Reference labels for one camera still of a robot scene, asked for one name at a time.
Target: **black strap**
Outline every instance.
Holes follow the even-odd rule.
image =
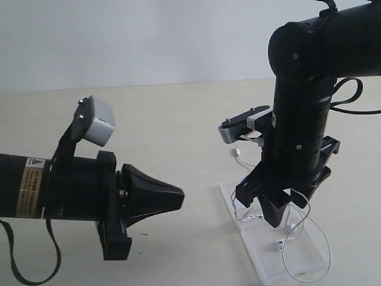
[[[50,237],[53,240],[55,251],[57,252],[57,264],[55,265],[55,269],[54,269],[53,273],[46,280],[41,281],[41,282],[31,282],[31,281],[28,281],[27,279],[25,279],[21,275],[20,271],[18,271],[17,266],[16,266],[16,262],[14,261],[14,256],[13,256],[14,235],[13,235],[12,227],[11,227],[11,225],[9,223],[4,222],[2,220],[0,220],[0,224],[4,227],[5,232],[7,233],[8,241],[10,243],[11,269],[12,269],[13,275],[15,276],[15,278],[20,283],[22,283],[24,285],[27,285],[27,286],[42,285],[42,284],[50,281],[58,273],[58,271],[59,271],[59,269],[61,267],[61,250],[60,250],[60,247],[58,246],[58,244],[57,244],[57,242],[56,242],[56,240],[54,238],[54,234],[53,234],[53,230],[52,230],[52,223],[51,223],[50,219],[46,219],[46,229],[48,230],[48,233],[49,233]]]
[[[333,89],[333,92],[332,92],[332,95],[334,95],[335,93],[337,93],[337,91],[344,85],[346,84],[347,82],[349,82],[350,80],[355,80],[357,82],[357,90],[356,90],[356,93],[353,95],[353,97],[347,99],[347,100],[343,100],[343,101],[336,101],[336,102],[333,102],[331,103],[331,106],[330,106],[330,109],[333,110],[333,111],[338,111],[338,112],[341,112],[341,113],[346,113],[346,114],[355,114],[355,115],[372,115],[372,114],[381,114],[381,110],[372,110],[372,111],[352,111],[352,110],[346,110],[346,109],[341,109],[341,108],[337,108],[335,106],[337,105],[340,105],[340,104],[348,104],[348,103],[352,103],[354,101],[356,101],[357,99],[359,99],[359,97],[361,96],[361,94],[363,93],[363,90],[364,90],[364,85],[363,85],[363,82],[359,79],[356,79],[355,77],[347,77],[346,79],[343,79],[342,81],[340,81]]]

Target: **black robotic arm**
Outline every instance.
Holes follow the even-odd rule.
[[[332,103],[332,95],[353,77],[381,75],[381,1],[340,12],[333,0],[318,1],[329,6],[319,17],[287,23],[270,39],[273,108],[252,108],[218,128],[227,144],[247,139],[253,130],[261,133],[255,140],[262,148],[261,161],[236,186],[236,198],[249,207],[257,197],[273,227],[280,225],[291,201],[306,206],[298,193],[310,199],[330,175],[326,164],[340,142],[324,136],[329,110],[357,99],[363,84],[355,79],[358,91],[348,101]],[[349,78],[337,84],[339,77]],[[288,195],[286,189],[296,192]]]

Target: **transparent plastic base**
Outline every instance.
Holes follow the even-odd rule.
[[[263,219],[258,201],[254,201],[252,204],[254,207],[246,209],[240,202],[235,200],[238,218],[242,216],[245,218],[250,215],[255,217],[247,222],[237,221],[231,201],[231,196],[236,185],[236,183],[221,184],[221,193],[233,221],[240,230],[243,243],[246,246],[259,279],[266,286],[292,279],[283,264],[282,250],[276,250],[274,247],[276,240],[285,239],[288,234],[284,229],[286,215],[283,216],[281,225],[278,228],[273,228]],[[292,211],[290,223],[297,224],[300,220],[300,214]],[[308,231],[307,223],[304,230],[298,235],[300,231],[301,225],[294,231],[294,234],[290,235],[290,237],[295,236],[295,239],[286,243],[286,263],[293,275],[300,279],[313,280],[310,276],[304,278],[299,275],[320,271],[327,267],[328,261],[322,255],[320,245],[314,241],[313,232]]]

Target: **white plastic base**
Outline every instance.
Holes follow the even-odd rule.
[[[289,279],[282,260],[282,250],[276,250],[274,241],[286,238],[287,231],[284,230],[285,220],[278,228],[270,226],[263,218],[251,219],[248,222],[239,222],[234,215],[231,195],[235,190],[236,183],[221,184],[221,193],[224,197],[227,208],[232,215],[250,258],[257,271],[259,279],[265,286],[274,285]],[[242,217],[249,209],[246,209],[238,200],[235,200],[238,217]],[[258,201],[254,201],[253,210],[248,214],[261,215],[261,208]],[[291,213],[291,223],[298,223],[301,216],[298,212]],[[301,226],[295,230],[295,235],[299,233]],[[294,240],[287,242],[285,250],[286,263],[290,272],[297,276],[302,273],[311,273],[326,268],[327,260],[324,259],[321,249],[313,240],[308,231],[307,223],[301,235]]]

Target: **table surface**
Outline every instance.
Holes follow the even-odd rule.
[[[348,108],[381,108],[381,80],[367,78],[364,84],[363,97]],[[77,100],[94,95],[114,109],[117,127],[103,149],[115,152],[118,168],[130,163],[186,194],[181,210],[129,228],[133,247],[126,262],[102,261],[92,222],[54,221],[63,265],[47,285],[259,285],[219,184],[237,181],[248,172],[235,162],[232,147],[237,145],[251,163],[259,161],[260,149],[248,142],[224,144],[217,127],[252,106],[272,105],[273,89],[274,80],[269,79],[0,95],[1,153],[51,157]],[[348,98],[354,91],[349,83],[335,98]],[[333,265],[316,285],[379,283],[379,122],[381,116],[330,113],[326,135],[342,145],[329,162],[332,176],[311,200],[311,216],[329,237]],[[94,158],[98,149],[81,142],[76,155]],[[15,230],[20,270],[28,279],[46,278],[55,256],[44,222],[6,221]],[[19,285],[1,229],[0,253],[1,285]]]

